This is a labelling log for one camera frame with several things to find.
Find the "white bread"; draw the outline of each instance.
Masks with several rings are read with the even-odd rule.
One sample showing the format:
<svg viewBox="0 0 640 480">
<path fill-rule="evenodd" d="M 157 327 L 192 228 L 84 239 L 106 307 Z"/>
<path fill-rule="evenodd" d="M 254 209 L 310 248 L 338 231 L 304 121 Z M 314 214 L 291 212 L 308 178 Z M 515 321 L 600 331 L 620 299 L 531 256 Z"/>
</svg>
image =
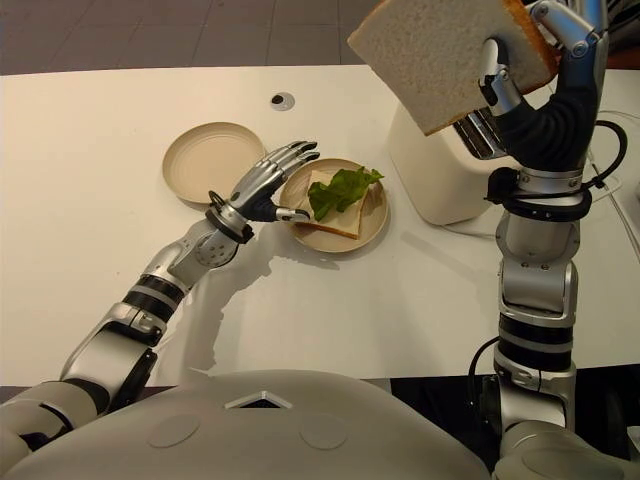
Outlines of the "white bread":
<svg viewBox="0 0 640 480">
<path fill-rule="evenodd" d="M 520 0 L 385 0 L 348 43 L 428 135 L 486 106 L 478 77 L 489 37 L 506 43 L 523 93 L 557 73 L 551 47 Z"/>
<path fill-rule="evenodd" d="M 311 175 L 309 176 L 309 185 L 307 186 L 306 191 L 309 190 L 309 187 L 311 187 L 311 184 L 313 184 L 314 182 L 322 182 L 325 185 L 329 185 L 332 178 L 333 174 L 331 173 L 313 170 L 311 172 Z M 311 222 L 305 223 L 304 225 L 357 240 L 358 236 L 360 235 L 360 218 L 362 216 L 362 205 L 364 204 L 364 199 L 366 198 L 366 196 L 367 194 L 365 193 L 365 195 L 360 200 L 349 205 L 347 209 L 342 213 L 338 212 L 335 209 L 332 209 L 321 221 L 317 222 L 313 218 L 313 209 L 311 208 L 311 204 L 309 203 L 309 196 L 305 195 L 304 200 L 302 201 L 302 204 L 299 208 L 302 208 L 303 210 L 306 210 L 311 214 Z"/>
</svg>

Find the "silver robotic arm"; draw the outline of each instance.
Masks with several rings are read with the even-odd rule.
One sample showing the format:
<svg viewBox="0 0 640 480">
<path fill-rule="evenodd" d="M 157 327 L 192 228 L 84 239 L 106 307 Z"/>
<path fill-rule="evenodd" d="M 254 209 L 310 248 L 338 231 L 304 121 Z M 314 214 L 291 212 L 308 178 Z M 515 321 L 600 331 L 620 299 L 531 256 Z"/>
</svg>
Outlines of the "silver robotic arm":
<svg viewBox="0 0 640 480">
<path fill-rule="evenodd" d="M 191 288 L 229 263 L 253 235 L 249 221 L 301 222 L 303 210 L 271 196 L 302 164 L 319 157 L 315 142 L 294 142 L 260 160 L 223 200 L 210 192 L 206 219 L 151 260 L 67 360 L 59 381 L 45 382 L 0 406 L 0 475 L 30 452 L 135 402 L 157 355 L 153 347 Z"/>
<path fill-rule="evenodd" d="M 534 110 L 509 75 L 505 45 L 488 39 L 480 89 L 506 151 L 522 170 L 499 169 L 488 199 L 505 214 L 496 239 L 500 324 L 483 412 L 502 435 L 494 477 L 638 478 L 628 462 L 602 455 L 572 433 L 576 367 L 571 360 L 580 245 L 579 221 L 591 206 L 582 183 L 604 80 L 606 4 L 554 0 L 530 7 L 532 18 L 562 44 L 556 93 Z"/>
</svg>

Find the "plate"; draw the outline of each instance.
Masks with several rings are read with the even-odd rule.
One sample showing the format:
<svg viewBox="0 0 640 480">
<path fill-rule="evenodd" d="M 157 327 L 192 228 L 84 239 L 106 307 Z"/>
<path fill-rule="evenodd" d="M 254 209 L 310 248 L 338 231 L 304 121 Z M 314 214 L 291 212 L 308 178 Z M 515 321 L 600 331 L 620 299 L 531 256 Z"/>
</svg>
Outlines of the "plate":
<svg viewBox="0 0 640 480">
<path fill-rule="evenodd" d="M 215 122 L 180 135 L 162 162 L 162 174 L 183 200 L 209 203 L 209 190 L 229 198 L 231 190 L 265 154 L 258 136 L 242 125 Z"/>
<path fill-rule="evenodd" d="M 325 158 L 309 162 L 289 177 L 280 194 L 280 204 L 289 208 L 298 208 L 307 194 L 309 177 L 313 170 L 335 174 L 341 168 L 357 170 L 361 167 L 351 160 Z M 360 235 L 357 240 L 335 233 L 323 232 L 304 224 L 291 225 L 293 236 L 302 244 L 319 252 L 344 253 L 365 246 L 373 240 L 387 222 L 389 205 L 384 188 L 380 182 L 369 187 L 369 193 L 362 205 Z"/>
</svg>

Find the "white table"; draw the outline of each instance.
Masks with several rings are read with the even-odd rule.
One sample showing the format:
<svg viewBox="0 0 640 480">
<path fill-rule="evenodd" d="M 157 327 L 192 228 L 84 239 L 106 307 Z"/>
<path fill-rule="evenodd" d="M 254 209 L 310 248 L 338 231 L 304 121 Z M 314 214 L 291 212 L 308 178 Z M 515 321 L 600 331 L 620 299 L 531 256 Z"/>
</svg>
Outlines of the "white table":
<svg viewBox="0 0 640 480">
<path fill-rule="evenodd" d="M 640 112 L 639 81 L 611 72 L 603 108 Z M 269 107 L 278 91 L 295 95 L 293 110 Z M 497 247 L 417 215 L 385 149 L 397 100 L 366 66 L 24 75 L 3 78 L 2 95 L 2 384 L 55 378 L 155 251 L 202 218 L 167 188 L 161 161 L 178 135 L 211 121 L 246 125 L 267 148 L 315 139 L 324 157 L 379 169 L 390 222 L 342 256 L 306 250 L 284 225 L 258 228 L 172 319 L 156 384 L 199 375 L 192 368 L 461 375 L 497 331 Z M 626 162 L 639 165 L 638 125 L 621 123 Z M 637 183 L 636 166 L 625 168 Z M 625 208 L 640 215 L 639 204 Z M 640 266 L 608 200 L 582 239 L 574 359 L 640 362 Z"/>
</svg>

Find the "lettuce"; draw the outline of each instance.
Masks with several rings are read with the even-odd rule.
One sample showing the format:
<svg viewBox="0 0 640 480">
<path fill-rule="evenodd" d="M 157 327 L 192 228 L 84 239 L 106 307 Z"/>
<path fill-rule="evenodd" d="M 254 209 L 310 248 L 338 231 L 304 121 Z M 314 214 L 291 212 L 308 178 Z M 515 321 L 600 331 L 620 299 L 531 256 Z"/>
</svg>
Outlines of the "lettuce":
<svg viewBox="0 0 640 480">
<path fill-rule="evenodd" d="M 313 208 L 313 218 L 319 222 L 332 208 L 338 212 L 344 212 L 349 205 L 364 196 L 369 185 L 381 178 L 384 176 L 376 169 L 369 173 L 364 171 L 364 167 L 360 167 L 358 170 L 339 170 L 329 185 L 313 182 L 307 192 L 309 203 Z"/>
</svg>

